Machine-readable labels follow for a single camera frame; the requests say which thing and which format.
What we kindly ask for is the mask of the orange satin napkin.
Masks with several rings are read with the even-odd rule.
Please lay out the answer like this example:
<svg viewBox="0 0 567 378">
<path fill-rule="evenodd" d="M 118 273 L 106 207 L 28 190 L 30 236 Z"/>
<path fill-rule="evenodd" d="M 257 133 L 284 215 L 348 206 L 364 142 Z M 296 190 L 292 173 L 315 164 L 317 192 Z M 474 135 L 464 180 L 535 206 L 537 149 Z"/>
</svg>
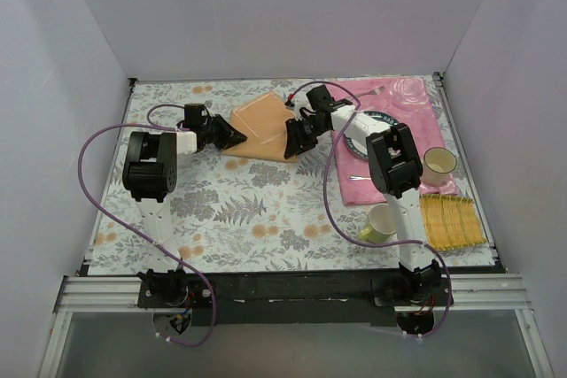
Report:
<svg viewBox="0 0 567 378">
<path fill-rule="evenodd" d="M 283 99 L 274 91 L 269 91 L 235 107 L 230 114 L 229 124 L 244 134 L 247 140 L 224 150 L 222 154 L 278 162 L 296 162 L 296 156 L 284 158 L 287 143 L 285 122 L 293 117 L 292 111 L 284 106 Z"/>
</svg>

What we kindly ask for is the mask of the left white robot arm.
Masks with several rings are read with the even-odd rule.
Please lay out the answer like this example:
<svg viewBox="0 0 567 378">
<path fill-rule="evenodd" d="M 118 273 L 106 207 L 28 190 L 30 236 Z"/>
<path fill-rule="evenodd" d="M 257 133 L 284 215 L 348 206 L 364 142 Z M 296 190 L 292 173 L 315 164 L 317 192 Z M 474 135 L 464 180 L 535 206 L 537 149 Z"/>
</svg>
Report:
<svg viewBox="0 0 567 378">
<path fill-rule="evenodd" d="M 227 150 L 247 141 L 245 134 L 203 104 L 186 104 L 183 112 L 174 132 L 132 132 L 122 173 L 123 186 L 142 216 L 144 232 L 153 240 L 151 263 L 140 277 L 151 295 L 171 307 L 182 305 L 190 296 L 183 266 L 162 252 L 180 256 L 171 215 L 178 160 L 202 151 L 208 144 Z"/>
</svg>

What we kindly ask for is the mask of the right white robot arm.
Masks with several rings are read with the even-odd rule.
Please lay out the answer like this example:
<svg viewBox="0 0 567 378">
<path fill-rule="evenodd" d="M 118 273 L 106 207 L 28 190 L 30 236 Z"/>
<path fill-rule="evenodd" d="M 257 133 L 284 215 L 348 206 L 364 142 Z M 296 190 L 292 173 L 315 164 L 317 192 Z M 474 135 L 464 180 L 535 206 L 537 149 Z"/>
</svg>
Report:
<svg viewBox="0 0 567 378">
<path fill-rule="evenodd" d="M 360 111 L 361 100 L 342 88 L 347 99 L 337 100 L 328 90 L 338 87 L 332 81 L 312 81 L 307 92 L 310 108 L 300 117 L 285 121 L 287 140 L 284 157 L 298 156 L 312 150 L 318 137 L 333 131 L 337 137 L 335 150 L 343 135 L 366 145 L 369 177 L 384 196 L 392 213 L 397 239 L 390 243 L 365 243 L 344 233 L 332 217 L 327 184 L 322 185 L 322 198 L 327 217 L 336 232 L 349 243 L 365 248 L 399 248 L 400 292 L 412 305 L 420 305 L 431 297 L 449 276 L 443 258 L 429 244 L 420 208 L 419 187 L 423 174 L 422 161 L 409 126 L 378 122 Z"/>
</svg>

